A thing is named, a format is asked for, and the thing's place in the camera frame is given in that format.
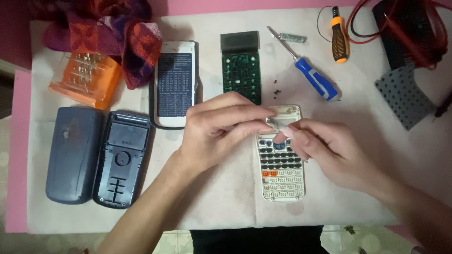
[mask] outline calculator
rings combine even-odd
[[[274,118],[284,124],[301,119],[299,106],[269,108],[278,113]],[[295,202],[305,195],[303,160],[290,147],[290,138],[279,144],[273,143],[276,134],[277,131],[256,136],[262,194],[270,202]]]

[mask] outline blue calculator cover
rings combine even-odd
[[[102,111],[59,108],[47,170],[46,195],[62,204],[91,199],[99,156]]]
[[[96,203],[125,209],[136,200],[144,180],[141,163],[150,129],[148,116],[110,112],[94,182],[93,200]]]

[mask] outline green circuit board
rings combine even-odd
[[[262,103],[259,52],[223,54],[223,92],[235,91],[256,105]]]

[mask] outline table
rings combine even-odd
[[[319,9],[257,10],[223,14],[201,14],[164,17],[157,20],[166,40],[190,40],[200,45],[200,77],[204,100],[222,93],[219,34],[258,30],[264,105],[294,103],[303,116],[315,120],[341,121],[353,130],[364,149],[383,168],[410,184],[434,195],[448,205],[452,197],[445,191],[452,180],[446,169],[452,150],[447,148],[452,136],[447,132],[452,117],[446,114],[431,124],[424,119],[406,132],[385,104],[373,82],[389,70],[381,41],[352,45],[350,59],[334,63],[331,45],[316,30]],[[347,17],[351,8],[342,8]],[[452,17],[440,12],[450,31]],[[371,11],[363,9],[357,17],[357,30],[375,29]],[[329,16],[321,19],[327,29]],[[308,37],[305,44],[293,49],[309,58],[342,90],[340,102],[325,102],[293,66],[292,58],[271,38],[266,26],[278,32]],[[43,31],[42,24],[32,27],[32,38]],[[90,201],[68,206],[45,197],[45,179],[52,141],[53,125],[59,107],[75,105],[74,101],[47,92],[60,53],[43,49],[37,39],[32,48],[32,100],[28,149],[28,230],[31,233],[100,233],[108,232],[122,210],[101,207]],[[416,81],[422,90],[439,104],[451,89],[447,68],[452,55],[447,54],[434,72],[417,70]],[[436,85],[429,85],[435,80]],[[129,109],[147,112],[147,88],[124,90],[112,110]],[[277,99],[273,92],[282,91]],[[169,155],[178,148],[182,131],[157,130],[150,166],[144,186],[163,167]],[[290,204],[272,204],[261,198],[257,154],[251,140],[245,141],[216,170],[202,175],[187,193],[174,218],[178,229],[238,228],[246,226],[288,226],[349,223],[395,223],[394,217],[375,199],[362,193],[339,188],[331,183],[311,160],[305,165],[306,196]]]

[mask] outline person's leg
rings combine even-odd
[[[327,253],[321,247],[323,226],[191,230],[195,254]]]

